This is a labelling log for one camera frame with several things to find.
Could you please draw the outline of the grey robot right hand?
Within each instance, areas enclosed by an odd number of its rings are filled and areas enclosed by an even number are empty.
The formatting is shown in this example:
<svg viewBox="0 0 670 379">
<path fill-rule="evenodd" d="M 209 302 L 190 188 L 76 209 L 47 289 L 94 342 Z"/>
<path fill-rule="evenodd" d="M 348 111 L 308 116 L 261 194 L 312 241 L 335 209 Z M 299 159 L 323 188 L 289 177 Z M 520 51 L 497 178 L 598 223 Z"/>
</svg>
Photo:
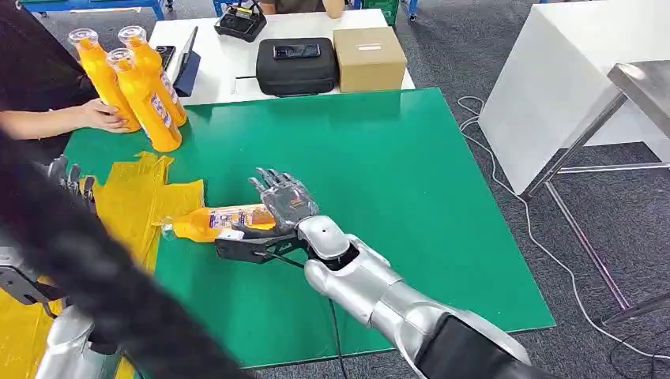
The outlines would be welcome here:
<svg viewBox="0 0 670 379">
<path fill-rule="evenodd" d="M 319 214 L 318 204 L 300 180 L 272 168 L 257 167 L 256 171 L 261 180 L 253 176 L 248 181 L 273 216 L 275 225 L 271 229 L 262 230 L 234 223 L 232 229 L 241 231 L 243 239 L 290 235 L 300 221 Z"/>
</svg>

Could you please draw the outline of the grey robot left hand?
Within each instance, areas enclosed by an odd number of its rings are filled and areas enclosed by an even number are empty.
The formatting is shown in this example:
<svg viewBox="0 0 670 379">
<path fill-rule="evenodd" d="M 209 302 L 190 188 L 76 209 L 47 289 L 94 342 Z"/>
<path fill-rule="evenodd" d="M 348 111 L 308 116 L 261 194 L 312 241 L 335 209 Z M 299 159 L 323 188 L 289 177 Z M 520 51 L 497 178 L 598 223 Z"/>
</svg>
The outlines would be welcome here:
<svg viewBox="0 0 670 379">
<path fill-rule="evenodd" d="M 82 176 L 78 164 L 72 164 L 71 166 L 68 166 L 68 164 L 68 158 L 60 155 L 47 167 L 47 177 L 57 186 L 80 200 L 89 211 L 96 214 L 96 200 L 93 192 L 96 179 L 92 175 Z"/>
</svg>

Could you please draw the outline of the person's right hand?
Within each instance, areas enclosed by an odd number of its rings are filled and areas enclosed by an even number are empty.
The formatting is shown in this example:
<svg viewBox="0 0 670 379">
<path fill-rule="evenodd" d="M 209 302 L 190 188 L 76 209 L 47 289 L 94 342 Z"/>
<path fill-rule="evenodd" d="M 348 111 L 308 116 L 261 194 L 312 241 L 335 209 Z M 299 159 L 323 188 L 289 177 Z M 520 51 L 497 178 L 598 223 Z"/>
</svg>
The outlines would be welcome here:
<svg viewBox="0 0 670 379">
<path fill-rule="evenodd" d="M 102 99 L 92 99 L 77 107 L 81 127 L 101 129 L 111 133 L 128 133 L 128 121 L 116 107 L 105 104 Z"/>
</svg>

